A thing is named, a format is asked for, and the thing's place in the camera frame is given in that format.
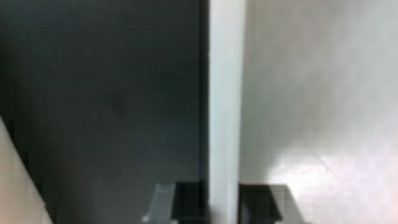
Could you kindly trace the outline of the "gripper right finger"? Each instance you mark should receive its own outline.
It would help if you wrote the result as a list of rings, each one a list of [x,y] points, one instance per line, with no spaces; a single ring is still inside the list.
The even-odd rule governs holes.
[[[286,185],[240,185],[238,224],[306,224]]]

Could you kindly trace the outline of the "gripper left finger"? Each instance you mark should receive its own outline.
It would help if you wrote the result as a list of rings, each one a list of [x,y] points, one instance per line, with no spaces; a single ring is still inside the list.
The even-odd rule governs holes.
[[[157,185],[141,224],[210,224],[205,188],[199,182]]]

